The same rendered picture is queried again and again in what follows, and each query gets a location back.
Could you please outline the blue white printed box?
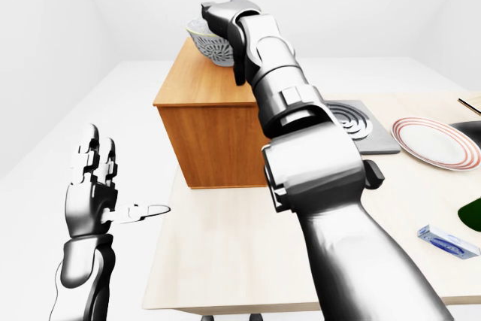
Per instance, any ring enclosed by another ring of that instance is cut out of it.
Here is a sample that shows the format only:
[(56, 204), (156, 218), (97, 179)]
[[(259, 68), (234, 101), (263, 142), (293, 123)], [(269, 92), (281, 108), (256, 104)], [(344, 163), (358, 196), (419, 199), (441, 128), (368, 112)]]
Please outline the blue white printed box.
[(431, 245), (460, 259), (481, 256), (481, 249), (438, 227), (426, 225), (417, 231), (417, 236)]

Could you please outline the white plate with red rings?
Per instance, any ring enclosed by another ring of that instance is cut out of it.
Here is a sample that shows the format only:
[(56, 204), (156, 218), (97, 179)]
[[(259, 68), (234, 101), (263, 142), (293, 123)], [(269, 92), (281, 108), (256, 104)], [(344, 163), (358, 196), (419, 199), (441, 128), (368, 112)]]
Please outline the white plate with red rings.
[(450, 171), (481, 168), (481, 147), (463, 132), (423, 117), (403, 117), (392, 124), (391, 133), (410, 155)]

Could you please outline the flat grey stove plate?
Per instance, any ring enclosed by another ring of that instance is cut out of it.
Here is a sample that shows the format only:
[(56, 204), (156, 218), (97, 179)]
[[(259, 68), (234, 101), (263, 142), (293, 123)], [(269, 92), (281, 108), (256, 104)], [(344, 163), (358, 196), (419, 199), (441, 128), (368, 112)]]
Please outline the flat grey stove plate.
[(326, 102), (362, 155), (400, 153), (401, 147), (360, 100)]

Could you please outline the wooden cabinet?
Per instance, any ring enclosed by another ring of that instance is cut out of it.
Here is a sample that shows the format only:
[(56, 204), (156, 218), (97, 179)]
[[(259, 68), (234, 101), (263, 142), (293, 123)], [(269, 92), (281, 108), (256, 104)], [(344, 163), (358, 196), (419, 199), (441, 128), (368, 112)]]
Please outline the wooden cabinet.
[(189, 187), (265, 186), (268, 143), (249, 84), (186, 39), (153, 102)]

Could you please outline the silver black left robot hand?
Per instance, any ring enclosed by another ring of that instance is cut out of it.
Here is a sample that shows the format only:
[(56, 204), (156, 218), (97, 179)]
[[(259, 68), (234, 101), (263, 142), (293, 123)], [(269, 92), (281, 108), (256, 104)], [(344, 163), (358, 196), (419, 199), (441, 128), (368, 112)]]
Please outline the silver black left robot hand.
[(112, 223), (135, 223), (171, 211), (163, 204), (118, 206), (116, 147), (113, 139), (99, 137), (89, 123), (83, 131), (71, 166), (71, 182), (65, 198), (69, 235), (78, 238), (108, 232)]

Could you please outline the dark green rounded object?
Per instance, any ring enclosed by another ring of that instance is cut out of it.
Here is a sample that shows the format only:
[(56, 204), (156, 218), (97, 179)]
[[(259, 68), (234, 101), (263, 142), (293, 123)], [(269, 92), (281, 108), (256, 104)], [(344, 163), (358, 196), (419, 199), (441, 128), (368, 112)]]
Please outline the dark green rounded object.
[(460, 207), (458, 217), (470, 229), (481, 232), (481, 197)]

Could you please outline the thin wooden slat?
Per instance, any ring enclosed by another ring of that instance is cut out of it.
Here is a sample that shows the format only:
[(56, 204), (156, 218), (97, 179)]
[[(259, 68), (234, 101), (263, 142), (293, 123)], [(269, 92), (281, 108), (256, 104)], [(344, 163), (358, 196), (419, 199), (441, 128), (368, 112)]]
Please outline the thin wooden slat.
[(460, 102), (460, 103), (463, 104), (465, 107), (467, 107), (468, 109), (472, 110), (473, 112), (475, 112), (476, 114), (478, 114), (478, 115), (481, 116), (481, 110), (479, 110), (478, 108), (476, 108), (474, 105), (471, 105), (470, 103), (468, 103), (467, 101), (464, 101), (464, 100), (461, 99), (461, 98), (458, 98), (458, 102)]

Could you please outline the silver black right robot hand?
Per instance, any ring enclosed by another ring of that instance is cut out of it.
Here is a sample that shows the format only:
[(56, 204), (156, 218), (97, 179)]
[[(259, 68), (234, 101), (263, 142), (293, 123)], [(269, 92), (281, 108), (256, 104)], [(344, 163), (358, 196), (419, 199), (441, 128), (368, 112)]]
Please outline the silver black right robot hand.
[(237, 21), (241, 17), (260, 13), (260, 7), (248, 0), (201, 3), (201, 15), (207, 21), (209, 29), (215, 35), (226, 39), (233, 50), (234, 79), (238, 86), (245, 84), (246, 36)]

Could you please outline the black rounded object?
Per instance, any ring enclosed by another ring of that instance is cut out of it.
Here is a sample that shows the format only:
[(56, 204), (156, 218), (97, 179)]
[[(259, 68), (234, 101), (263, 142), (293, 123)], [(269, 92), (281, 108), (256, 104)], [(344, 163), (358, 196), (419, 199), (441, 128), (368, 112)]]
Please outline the black rounded object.
[(449, 124), (454, 129), (459, 130), (469, 137), (479, 148), (481, 148), (481, 120), (467, 121)]

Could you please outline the grey patterned bowl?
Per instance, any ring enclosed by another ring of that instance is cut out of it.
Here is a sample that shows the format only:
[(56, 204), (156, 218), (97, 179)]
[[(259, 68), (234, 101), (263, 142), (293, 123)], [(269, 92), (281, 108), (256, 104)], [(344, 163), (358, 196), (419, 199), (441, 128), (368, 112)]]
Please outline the grey patterned bowl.
[(186, 31), (199, 52), (215, 65), (222, 67), (234, 65), (233, 49), (229, 42), (212, 33), (206, 20), (201, 17), (190, 20), (186, 24)]

